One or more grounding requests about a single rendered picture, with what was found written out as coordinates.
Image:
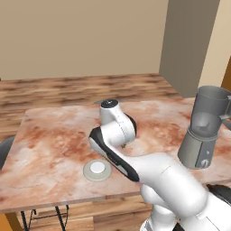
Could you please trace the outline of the dark grey stool seat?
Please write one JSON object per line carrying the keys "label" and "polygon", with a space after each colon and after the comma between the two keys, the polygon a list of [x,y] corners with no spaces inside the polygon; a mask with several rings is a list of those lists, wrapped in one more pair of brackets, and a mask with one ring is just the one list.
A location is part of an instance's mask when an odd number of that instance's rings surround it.
{"label": "dark grey stool seat", "polygon": [[12,147],[14,136],[11,136],[0,143],[0,170],[3,169],[5,160]]}

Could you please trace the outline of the black metal stool frame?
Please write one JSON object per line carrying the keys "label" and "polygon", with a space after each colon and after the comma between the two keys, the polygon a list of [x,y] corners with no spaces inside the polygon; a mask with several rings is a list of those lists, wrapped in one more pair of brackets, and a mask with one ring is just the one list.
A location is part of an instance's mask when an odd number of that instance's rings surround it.
{"label": "black metal stool frame", "polygon": [[21,218],[23,221],[23,230],[24,231],[30,231],[31,224],[32,224],[33,220],[40,220],[40,219],[45,219],[45,218],[57,217],[59,222],[60,222],[61,230],[66,231],[66,226],[67,226],[68,219],[69,219],[69,206],[66,205],[65,208],[66,208],[66,211],[64,213],[61,213],[60,208],[58,206],[56,206],[55,207],[55,211],[56,211],[55,214],[47,215],[47,216],[41,216],[41,217],[37,216],[37,210],[36,209],[32,209],[31,213],[30,213],[30,219],[29,220],[26,220],[25,212],[22,210],[20,212],[20,214],[21,214]]}

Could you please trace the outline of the orange wooden cabinet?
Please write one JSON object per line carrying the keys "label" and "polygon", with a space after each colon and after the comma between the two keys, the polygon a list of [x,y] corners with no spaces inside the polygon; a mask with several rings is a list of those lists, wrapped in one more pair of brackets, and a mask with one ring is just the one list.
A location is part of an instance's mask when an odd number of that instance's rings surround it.
{"label": "orange wooden cabinet", "polygon": [[223,78],[221,87],[231,91],[231,57],[230,57],[229,62],[227,64],[226,73],[225,73],[225,76]]}

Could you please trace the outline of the grey round blender lid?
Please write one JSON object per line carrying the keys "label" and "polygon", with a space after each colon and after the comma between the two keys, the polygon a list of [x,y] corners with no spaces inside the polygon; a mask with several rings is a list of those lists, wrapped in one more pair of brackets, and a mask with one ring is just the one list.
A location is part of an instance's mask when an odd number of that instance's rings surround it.
{"label": "grey round blender lid", "polygon": [[83,168],[85,178],[93,182],[105,181],[111,174],[112,168],[110,164],[100,159],[87,162]]}

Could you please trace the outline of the grey blender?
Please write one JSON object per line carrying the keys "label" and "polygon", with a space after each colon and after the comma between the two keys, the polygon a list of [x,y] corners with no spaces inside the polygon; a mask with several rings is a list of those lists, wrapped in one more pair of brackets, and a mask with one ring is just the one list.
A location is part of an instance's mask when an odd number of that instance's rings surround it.
{"label": "grey blender", "polygon": [[231,92],[215,86],[198,88],[190,124],[178,150],[178,158],[189,169],[207,168],[213,157],[218,130],[231,130]]}

